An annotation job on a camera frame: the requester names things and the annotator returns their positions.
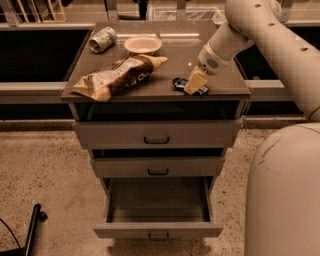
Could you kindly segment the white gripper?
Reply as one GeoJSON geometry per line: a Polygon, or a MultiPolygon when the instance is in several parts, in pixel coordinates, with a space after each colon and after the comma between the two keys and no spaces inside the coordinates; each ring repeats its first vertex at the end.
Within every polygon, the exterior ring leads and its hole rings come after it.
{"type": "Polygon", "coordinates": [[[198,67],[201,70],[195,68],[192,71],[184,87],[184,91],[189,95],[193,95],[207,83],[207,76],[204,72],[208,75],[216,75],[227,67],[229,63],[229,60],[224,60],[219,57],[212,50],[211,46],[206,43],[198,55],[198,67]]]}

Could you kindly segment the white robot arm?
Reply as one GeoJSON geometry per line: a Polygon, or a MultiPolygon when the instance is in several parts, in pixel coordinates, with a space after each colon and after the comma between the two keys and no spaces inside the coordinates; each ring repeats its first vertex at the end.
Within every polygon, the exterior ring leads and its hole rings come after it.
{"type": "Polygon", "coordinates": [[[274,81],[250,80],[256,102],[294,103],[305,121],[271,134],[252,160],[245,256],[320,256],[320,51],[281,21],[277,0],[226,0],[185,90],[194,94],[242,50],[256,46],[274,81]]]}

